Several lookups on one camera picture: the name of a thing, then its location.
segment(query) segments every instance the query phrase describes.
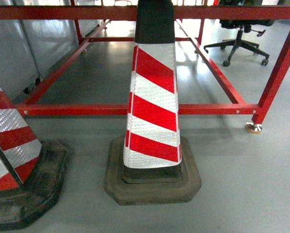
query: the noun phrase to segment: office chair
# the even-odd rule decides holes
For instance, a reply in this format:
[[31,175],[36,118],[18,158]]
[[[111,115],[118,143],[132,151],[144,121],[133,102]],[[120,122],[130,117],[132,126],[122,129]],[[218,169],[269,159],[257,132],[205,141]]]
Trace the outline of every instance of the office chair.
[[[238,5],[242,1],[243,0],[221,0],[219,5]],[[254,54],[260,54],[262,56],[265,56],[265,59],[262,60],[261,64],[263,66],[266,66],[268,64],[269,54],[260,50],[259,44],[242,40],[242,35],[243,35],[243,32],[244,33],[257,32],[258,33],[257,36],[260,37],[265,33],[266,30],[263,30],[261,32],[252,30],[252,25],[259,24],[263,26],[271,26],[274,23],[273,20],[220,20],[220,23],[222,25],[222,28],[227,28],[227,29],[239,28],[237,38],[235,40],[223,40],[220,43],[205,45],[203,48],[205,49],[206,52],[209,52],[207,48],[211,48],[211,47],[220,47],[222,50],[224,50],[226,46],[233,46],[228,59],[223,62],[223,66],[228,67],[230,65],[231,58],[233,54],[235,53],[235,51],[237,50],[237,48],[242,47],[244,49],[254,52]]]

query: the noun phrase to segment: metal panel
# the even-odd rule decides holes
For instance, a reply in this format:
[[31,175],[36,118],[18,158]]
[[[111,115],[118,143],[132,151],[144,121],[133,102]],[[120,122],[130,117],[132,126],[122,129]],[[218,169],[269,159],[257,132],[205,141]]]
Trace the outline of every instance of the metal panel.
[[[95,6],[96,2],[92,0],[77,0],[77,6]],[[101,20],[79,20],[79,25],[81,28],[81,35],[86,36],[93,28],[95,28]]]
[[[0,5],[11,5],[0,0]],[[0,20],[0,86],[11,99],[37,78],[28,43],[18,20]]]
[[[17,5],[69,5],[66,0],[23,0]],[[24,20],[23,27],[38,71],[44,77],[65,55],[77,47],[72,20]]]

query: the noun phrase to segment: chair caster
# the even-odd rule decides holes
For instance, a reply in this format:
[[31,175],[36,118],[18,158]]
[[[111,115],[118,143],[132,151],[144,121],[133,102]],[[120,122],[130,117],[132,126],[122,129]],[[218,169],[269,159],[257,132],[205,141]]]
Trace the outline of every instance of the chair caster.
[[224,60],[224,61],[223,61],[223,66],[225,66],[225,67],[230,66],[230,61],[228,61],[228,60]]
[[266,66],[266,65],[268,64],[268,62],[269,62],[268,59],[263,59],[263,60],[261,61],[261,65],[262,65],[262,66]]

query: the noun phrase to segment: black rubber base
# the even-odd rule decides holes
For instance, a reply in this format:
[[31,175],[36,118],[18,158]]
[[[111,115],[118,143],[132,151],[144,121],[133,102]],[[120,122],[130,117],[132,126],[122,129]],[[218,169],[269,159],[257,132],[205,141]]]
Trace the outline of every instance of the black rubber base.
[[70,156],[56,141],[42,145],[39,159],[23,188],[0,192],[0,231],[29,226],[59,198]]
[[188,140],[181,137],[182,179],[177,182],[127,183],[123,180],[125,136],[111,143],[106,171],[105,191],[120,205],[144,205],[189,202],[201,188],[201,179]]
[[124,165],[122,179],[126,183],[167,183],[183,179],[181,164],[169,167],[135,169]]

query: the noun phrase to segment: red metal frame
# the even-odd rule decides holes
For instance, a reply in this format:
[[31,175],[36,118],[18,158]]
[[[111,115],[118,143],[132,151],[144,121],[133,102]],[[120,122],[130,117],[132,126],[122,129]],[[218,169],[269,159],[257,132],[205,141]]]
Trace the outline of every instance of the red metal frame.
[[[17,106],[21,114],[27,116],[83,116],[83,115],[126,115],[127,104],[36,104],[48,88],[61,74],[76,60],[78,55],[90,42],[98,41],[133,41],[131,37],[97,37],[110,20],[136,20],[136,6],[104,7],[102,6],[0,6],[0,19],[73,19],[80,46],[76,52],[57,70],[51,73],[23,103]],[[104,19],[103,23],[89,37],[82,37],[78,19]],[[253,115],[252,121],[261,124],[274,100],[276,93],[290,66],[290,33],[277,59],[269,81],[258,104],[246,103],[237,90],[209,55],[200,47],[204,20],[209,19],[290,19],[289,6],[261,6],[261,7],[224,7],[224,6],[175,6],[175,18],[201,19],[199,37],[190,37],[182,28],[186,38],[176,38],[176,41],[191,41],[202,59],[205,61],[216,80],[219,82],[231,104],[180,104],[181,115]]]

